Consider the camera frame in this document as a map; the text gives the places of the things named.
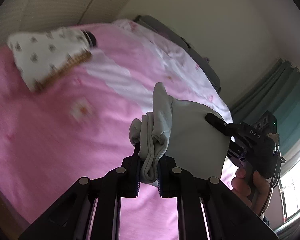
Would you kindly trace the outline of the person's right hand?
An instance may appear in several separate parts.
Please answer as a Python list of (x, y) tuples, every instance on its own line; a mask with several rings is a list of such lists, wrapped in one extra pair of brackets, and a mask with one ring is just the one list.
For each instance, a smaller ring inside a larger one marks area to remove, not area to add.
[(269, 206), (269, 202), (273, 194), (273, 188), (258, 171), (255, 171), (253, 174), (253, 183), (255, 185), (256, 193), (258, 193), (258, 197), (256, 198), (255, 204), (252, 204), (252, 202), (248, 199), (248, 196), (251, 194), (251, 187), (245, 181), (245, 177), (246, 170), (244, 168), (237, 169), (235, 178), (231, 181), (232, 192), (245, 205), (251, 208), (254, 213), (261, 217)]

